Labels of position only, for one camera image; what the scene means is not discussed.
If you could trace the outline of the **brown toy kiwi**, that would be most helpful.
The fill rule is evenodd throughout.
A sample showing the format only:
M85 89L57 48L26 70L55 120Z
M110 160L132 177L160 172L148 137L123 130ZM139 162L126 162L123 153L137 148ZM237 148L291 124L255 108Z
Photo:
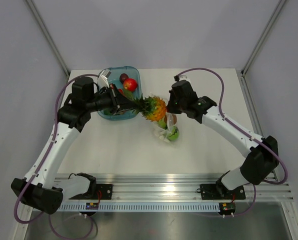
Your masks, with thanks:
M167 113L164 117L164 122L168 128L171 128L177 123L177 116L172 113Z

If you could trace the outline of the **orange spiky toy fruit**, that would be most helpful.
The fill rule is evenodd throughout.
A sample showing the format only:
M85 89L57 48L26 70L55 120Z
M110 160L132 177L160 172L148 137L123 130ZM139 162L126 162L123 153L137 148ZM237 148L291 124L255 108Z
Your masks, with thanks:
M140 98L134 98L132 101L135 104L133 111L137 114L141 113L148 121L159 122L166 115L166 102L158 96L141 96Z

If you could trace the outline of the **toy cabbage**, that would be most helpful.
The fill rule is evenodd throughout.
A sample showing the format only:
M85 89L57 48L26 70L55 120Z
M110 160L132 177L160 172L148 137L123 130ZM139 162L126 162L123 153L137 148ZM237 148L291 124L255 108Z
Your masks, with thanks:
M163 130L167 129L167 123L165 122L164 119L161 119L157 122L157 126Z

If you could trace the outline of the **clear zip top bag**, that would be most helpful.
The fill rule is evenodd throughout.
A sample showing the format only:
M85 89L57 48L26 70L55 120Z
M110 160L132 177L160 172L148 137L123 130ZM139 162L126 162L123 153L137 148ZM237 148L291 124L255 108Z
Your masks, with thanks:
M169 140L167 140L167 134L169 134L169 133L172 132L172 129L173 129L174 126L178 127L177 126L177 123L174 126L172 126L171 128L168 127L167 129L161 129L161 128L158 127L157 122L158 121L153 121L152 122L152 127L153 127L152 132L153 132L153 135L157 139L159 139L160 141L163 141L165 143L168 143L168 144L175 143L178 139L176 141L169 141Z

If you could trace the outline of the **green toy watermelon ball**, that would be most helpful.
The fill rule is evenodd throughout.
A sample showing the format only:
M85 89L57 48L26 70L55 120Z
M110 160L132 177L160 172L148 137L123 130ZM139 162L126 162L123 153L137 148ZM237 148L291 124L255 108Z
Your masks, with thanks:
M171 133L166 135L167 140L174 142L179 138L180 132L177 126L174 126Z

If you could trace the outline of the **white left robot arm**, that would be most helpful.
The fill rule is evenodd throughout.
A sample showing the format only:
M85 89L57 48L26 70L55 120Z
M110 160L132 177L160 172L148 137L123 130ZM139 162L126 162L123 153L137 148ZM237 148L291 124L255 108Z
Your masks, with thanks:
M86 173L78 173L60 186L54 186L64 157L93 112L108 109L115 115L136 108L135 102L121 94L114 84L99 88L93 77L94 74L83 74L66 84L71 86L71 93L62 107L55 104L54 125L48 142L29 172L11 183L17 204L52 215L64 199L78 195L84 199L101 196L97 179Z

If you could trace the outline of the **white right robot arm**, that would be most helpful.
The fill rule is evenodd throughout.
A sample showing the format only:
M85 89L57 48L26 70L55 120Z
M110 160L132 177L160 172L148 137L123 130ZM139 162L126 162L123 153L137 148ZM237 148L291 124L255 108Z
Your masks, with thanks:
M245 160L243 164L224 173L215 183L215 192L228 198L236 188L246 184L259 185L279 164L276 159L278 142L248 131L221 113L220 107L207 96L198 97L186 80L175 82L169 91L167 110L171 114L185 113L230 142Z

